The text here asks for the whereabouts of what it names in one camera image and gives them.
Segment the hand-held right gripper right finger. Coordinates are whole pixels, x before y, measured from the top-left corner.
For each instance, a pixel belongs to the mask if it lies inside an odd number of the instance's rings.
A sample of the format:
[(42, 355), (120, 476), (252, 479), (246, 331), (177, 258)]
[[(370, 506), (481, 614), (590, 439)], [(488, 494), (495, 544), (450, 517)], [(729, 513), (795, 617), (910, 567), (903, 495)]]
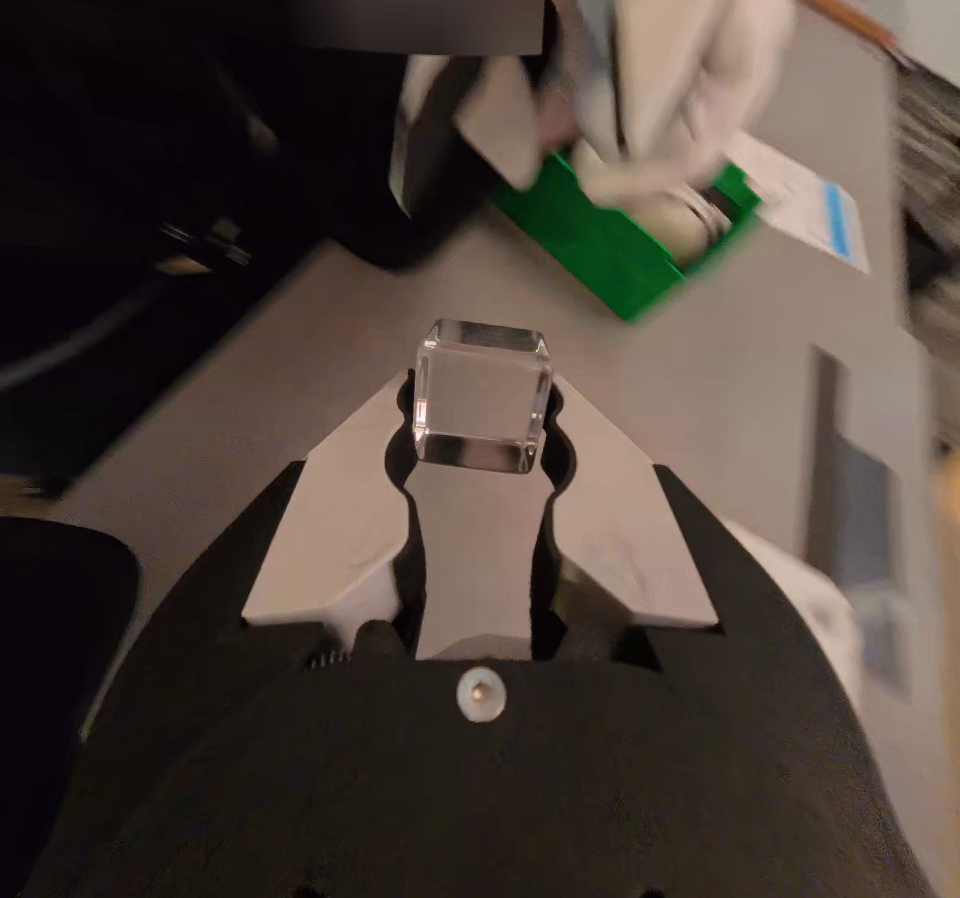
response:
[(559, 376), (544, 419), (532, 658), (552, 660), (572, 633), (602, 657), (654, 662), (646, 628), (719, 628), (654, 460)]

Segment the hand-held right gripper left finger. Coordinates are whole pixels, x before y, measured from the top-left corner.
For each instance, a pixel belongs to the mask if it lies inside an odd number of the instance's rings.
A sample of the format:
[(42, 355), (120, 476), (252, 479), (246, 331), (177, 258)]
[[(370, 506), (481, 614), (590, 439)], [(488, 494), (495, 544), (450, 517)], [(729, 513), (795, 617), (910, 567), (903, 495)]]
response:
[(242, 610), (252, 626), (318, 622), (346, 648), (389, 622), (417, 648), (426, 552), (414, 497), (412, 372), (399, 373), (306, 456)]

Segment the green plastic bin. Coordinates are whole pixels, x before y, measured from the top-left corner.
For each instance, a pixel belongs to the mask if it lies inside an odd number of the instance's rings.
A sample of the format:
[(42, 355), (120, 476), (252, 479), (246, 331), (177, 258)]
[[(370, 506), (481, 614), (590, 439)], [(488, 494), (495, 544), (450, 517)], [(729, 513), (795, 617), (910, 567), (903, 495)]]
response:
[(727, 206), (730, 227), (686, 268), (626, 213), (594, 205), (562, 155), (544, 161), (530, 188), (502, 182), (489, 200), (609, 310), (631, 323), (721, 262), (759, 217), (762, 199), (732, 162), (714, 179), (711, 191)]

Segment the translucent acrylic cube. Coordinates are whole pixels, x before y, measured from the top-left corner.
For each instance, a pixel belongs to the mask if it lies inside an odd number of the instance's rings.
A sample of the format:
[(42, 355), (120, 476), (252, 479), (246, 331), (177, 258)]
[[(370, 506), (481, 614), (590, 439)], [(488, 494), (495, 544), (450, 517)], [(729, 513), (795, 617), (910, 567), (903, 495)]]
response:
[(531, 472), (553, 384), (539, 331), (441, 318), (421, 341), (414, 369), (412, 430), (419, 461)]

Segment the pale object with dark bands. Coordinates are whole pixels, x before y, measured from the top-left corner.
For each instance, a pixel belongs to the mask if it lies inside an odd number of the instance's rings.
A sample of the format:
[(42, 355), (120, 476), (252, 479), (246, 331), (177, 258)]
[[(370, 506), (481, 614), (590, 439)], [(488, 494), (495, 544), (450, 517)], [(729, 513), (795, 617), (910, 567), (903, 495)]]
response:
[(662, 197), (655, 236), (682, 269), (704, 258), (733, 227), (734, 202), (715, 188), (680, 188)]

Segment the printed paper sheet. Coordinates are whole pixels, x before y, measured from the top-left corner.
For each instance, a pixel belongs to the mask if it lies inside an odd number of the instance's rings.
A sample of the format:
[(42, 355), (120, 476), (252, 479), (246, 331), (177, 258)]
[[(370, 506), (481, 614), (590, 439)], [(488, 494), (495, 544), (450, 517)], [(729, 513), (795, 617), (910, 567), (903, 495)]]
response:
[(765, 224), (870, 272), (858, 204), (842, 186), (745, 133), (735, 136), (727, 155), (758, 195), (758, 216)]

